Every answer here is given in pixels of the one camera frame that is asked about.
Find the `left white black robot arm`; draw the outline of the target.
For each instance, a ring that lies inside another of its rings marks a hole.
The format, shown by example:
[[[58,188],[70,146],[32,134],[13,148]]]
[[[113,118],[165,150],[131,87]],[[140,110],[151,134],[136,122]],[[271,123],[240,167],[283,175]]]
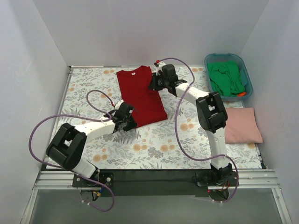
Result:
[[[46,150],[47,156],[63,169],[83,176],[88,186],[96,186],[100,180],[99,169],[82,158],[85,144],[103,135],[136,128],[133,110],[133,106],[122,101],[109,113],[108,121],[105,115],[99,121],[83,125],[62,124]]]

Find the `folded pink t shirt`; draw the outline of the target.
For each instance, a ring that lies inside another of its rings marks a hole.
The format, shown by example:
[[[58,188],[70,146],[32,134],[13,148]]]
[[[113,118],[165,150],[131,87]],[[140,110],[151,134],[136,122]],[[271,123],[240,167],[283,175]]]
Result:
[[[263,143],[253,108],[227,108],[226,144]]]

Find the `red t shirt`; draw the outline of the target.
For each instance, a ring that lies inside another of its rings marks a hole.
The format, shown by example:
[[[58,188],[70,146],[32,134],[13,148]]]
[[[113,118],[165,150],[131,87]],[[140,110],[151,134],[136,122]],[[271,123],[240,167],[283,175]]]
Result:
[[[149,66],[116,72],[121,98],[134,107],[133,118],[138,127],[168,119],[160,95],[149,89],[152,71]]]

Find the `green t shirt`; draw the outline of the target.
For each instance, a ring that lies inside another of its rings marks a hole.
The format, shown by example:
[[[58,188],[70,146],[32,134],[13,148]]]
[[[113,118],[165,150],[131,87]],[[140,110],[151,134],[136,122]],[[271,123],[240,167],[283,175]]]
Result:
[[[225,97],[236,97],[245,92],[236,62],[214,62],[207,64],[211,86]]]

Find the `orange cloth item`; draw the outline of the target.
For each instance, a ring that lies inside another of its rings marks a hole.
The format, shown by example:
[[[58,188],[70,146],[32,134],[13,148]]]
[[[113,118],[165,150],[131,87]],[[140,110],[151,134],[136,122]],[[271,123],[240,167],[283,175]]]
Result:
[[[243,97],[243,96],[246,96],[246,94],[247,94],[246,92],[242,92],[242,93],[239,93],[237,96],[238,97]]]

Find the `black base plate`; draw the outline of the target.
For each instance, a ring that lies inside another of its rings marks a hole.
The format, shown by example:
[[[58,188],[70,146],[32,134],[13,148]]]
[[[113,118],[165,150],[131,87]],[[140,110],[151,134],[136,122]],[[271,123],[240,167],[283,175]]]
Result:
[[[102,169],[90,181],[74,175],[72,186],[92,190],[108,186],[115,196],[209,197],[210,190],[239,184],[236,172],[219,179],[210,169]]]

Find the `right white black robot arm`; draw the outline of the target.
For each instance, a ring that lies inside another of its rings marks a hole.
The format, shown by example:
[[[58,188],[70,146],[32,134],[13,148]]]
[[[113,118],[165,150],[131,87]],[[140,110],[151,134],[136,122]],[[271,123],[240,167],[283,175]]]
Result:
[[[233,169],[225,143],[225,126],[228,119],[226,109],[219,93],[208,93],[192,87],[179,79],[175,67],[162,61],[154,63],[157,70],[152,74],[149,89],[168,92],[180,100],[186,100],[196,106],[200,126],[208,136],[211,157],[210,169],[195,176],[199,186],[220,186],[228,182]]]

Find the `teal plastic bin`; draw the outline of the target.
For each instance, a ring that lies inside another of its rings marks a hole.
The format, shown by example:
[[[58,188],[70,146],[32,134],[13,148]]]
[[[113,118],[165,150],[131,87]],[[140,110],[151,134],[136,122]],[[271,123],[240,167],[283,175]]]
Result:
[[[206,56],[204,63],[205,63],[207,81],[208,81],[210,91],[214,92],[214,90],[211,86],[211,81],[209,78],[207,64],[214,63],[214,62],[226,62],[226,61],[234,61],[237,63],[239,72],[240,72],[240,76],[241,76],[241,80],[242,80],[242,84],[244,85],[245,92],[247,94],[246,94],[246,96],[243,96],[243,97],[238,97],[238,96],[225,97],[225,96],[221,95],[222,100],[225,102],[237,102],[237,101],[241,101],[241,100],[245,100],[245,99],[249,98],[253,93],[253,87],[251,84],[251,80],[248,75],[244,61],[238,55],[235,55],[235,54],[216,54],[216,53],[214,53],[214,54],[209,54]]]

